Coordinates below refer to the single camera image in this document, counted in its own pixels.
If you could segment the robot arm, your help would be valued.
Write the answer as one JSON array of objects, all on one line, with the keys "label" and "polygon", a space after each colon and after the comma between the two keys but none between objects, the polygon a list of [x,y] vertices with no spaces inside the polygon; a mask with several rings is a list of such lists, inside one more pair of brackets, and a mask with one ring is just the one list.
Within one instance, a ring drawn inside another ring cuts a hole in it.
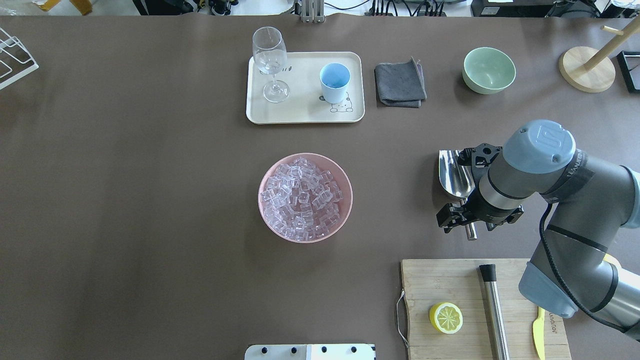
[{"label": "robot arm", "polygon": [[639,340],[639,276],[604,258],[620,228],[639,227],[639,173],[592,157],[569,130],[531,120],[493,151],[464,205],[436,215],[446,233],[483,222],[512,224],[522,203],[539,194],[540,242],[519,281],[523,297],[565,319],[583,312]]}]

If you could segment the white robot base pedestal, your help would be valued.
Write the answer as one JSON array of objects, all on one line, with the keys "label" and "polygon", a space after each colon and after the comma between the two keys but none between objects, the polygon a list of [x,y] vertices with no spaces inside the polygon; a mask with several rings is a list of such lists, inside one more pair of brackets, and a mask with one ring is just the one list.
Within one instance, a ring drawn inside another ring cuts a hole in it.
[{"label": "white robot base pedestal", "polygon": [[245,360],[375,360],[374,344],[254,344],[247,347]]}]

